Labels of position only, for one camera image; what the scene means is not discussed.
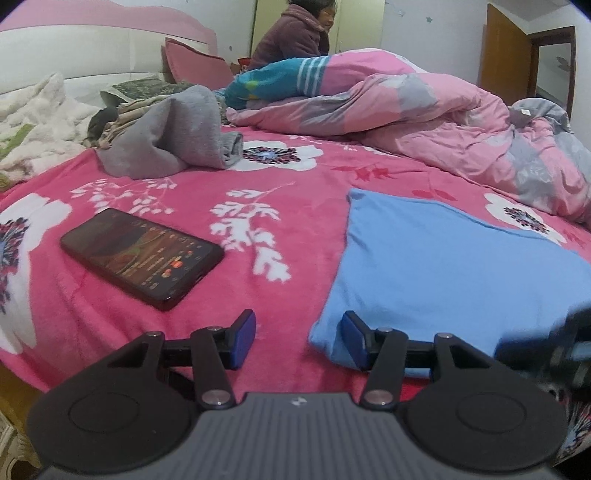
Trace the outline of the pink and grey quilt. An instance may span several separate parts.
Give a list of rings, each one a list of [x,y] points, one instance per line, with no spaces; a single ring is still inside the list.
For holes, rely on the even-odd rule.
[[[228,120],[283,134],[351,137],[589,224],[590,153],[559,105],[541,98],[507,105],[381,49],[330,57],[318,96],[226,106]]]

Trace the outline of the white padded headboard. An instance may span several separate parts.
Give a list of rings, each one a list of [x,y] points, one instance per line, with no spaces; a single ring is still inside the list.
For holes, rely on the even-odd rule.
[[[163,6],[24,1],[1,21],[1,92],[60,73],[66,80],[164,73],[167,40],[216,57],[213,30]]]

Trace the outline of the black smartphone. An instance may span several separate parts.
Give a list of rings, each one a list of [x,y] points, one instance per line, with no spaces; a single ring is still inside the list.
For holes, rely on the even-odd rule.
[[[60,246],[92,273],[169,311],[224,257],[221,246],[113,208],[65,233]]]

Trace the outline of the white fluffy blanket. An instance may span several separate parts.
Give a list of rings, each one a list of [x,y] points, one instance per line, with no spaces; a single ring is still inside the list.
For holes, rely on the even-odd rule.
[[[1,191],[79,155],[96,106],[66,95],[64,78],[51,74],[1,98]]]

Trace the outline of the pink floral bed blanket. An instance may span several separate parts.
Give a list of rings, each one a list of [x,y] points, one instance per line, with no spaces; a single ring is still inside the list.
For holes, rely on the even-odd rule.
[[[247,129],[225,171],[161,179],[107,175],[93,151],[1,197],[1,363],[49,390],[148,331],[170,339],[256,313],[235,391],[359,394],[363,374],[308,341],[346,249],[349,191],[448,204],[492,225],[537,232],[590,264],[590,234],[491,188],[351,142]],[[222,247],[221,264],[159,311],[70,257],[61,237],[113,208]]]

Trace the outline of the brown wooden door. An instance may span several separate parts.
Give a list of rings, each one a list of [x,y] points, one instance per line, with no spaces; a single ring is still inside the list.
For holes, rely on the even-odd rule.
[[[479,86],[511,105],[525,98],[550,100],[573,110],[576,29],[525,33],[493,4],[487,5]]]

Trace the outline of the person in purple jacket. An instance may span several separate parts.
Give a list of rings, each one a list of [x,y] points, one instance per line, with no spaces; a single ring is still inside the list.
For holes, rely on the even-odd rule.
[[[280,19],[256,45],[246,70],[290,58],[310,58],[329,54],[329,31],[335,24],[338,2],[297,0],[288,2]]]

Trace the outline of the grey folded garment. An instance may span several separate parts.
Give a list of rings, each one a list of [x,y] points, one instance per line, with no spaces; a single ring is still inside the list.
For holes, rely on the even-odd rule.
[[[217,99],[204,86],[170,95],[96,150],[105,172],[134,180],[188,168],[226,170],[242,159],[239,132],[224,132]]]

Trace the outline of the teal striped blanket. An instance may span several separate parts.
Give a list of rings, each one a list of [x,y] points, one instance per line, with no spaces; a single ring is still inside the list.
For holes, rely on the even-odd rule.
[[[321,93],[329,56],[290,58],[245,71],[223,89],[225,105],[245,109],[249,101],[276,102]]]

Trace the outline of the light blue printed t-shirt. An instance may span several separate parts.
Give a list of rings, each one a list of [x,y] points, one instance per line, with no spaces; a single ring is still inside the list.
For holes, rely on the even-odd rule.
[[[548,335],[590,303],[590,264],[543,235],[445,203],[349,191],[346,249],[308,341],[352,368],[339,321],[431,341],[459,336],[492,355],[506,335]]]

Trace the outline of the green patterned pillow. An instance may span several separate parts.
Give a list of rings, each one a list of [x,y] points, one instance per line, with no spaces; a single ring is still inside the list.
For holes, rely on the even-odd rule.
[[[168,83],[152,76],[111,85],[100,92],[100,98],[105,106],[117,107],[137,100],[180,93],[190,87],[191,84],[185,81]]]

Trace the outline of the pink pillow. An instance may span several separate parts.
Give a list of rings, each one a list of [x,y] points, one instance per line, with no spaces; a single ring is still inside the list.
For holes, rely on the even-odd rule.
[[[174,80],[202,85],[211,90],[228,87],[235,76],[224,59],[199,52],[172,38],[166,38],[164,54]]]

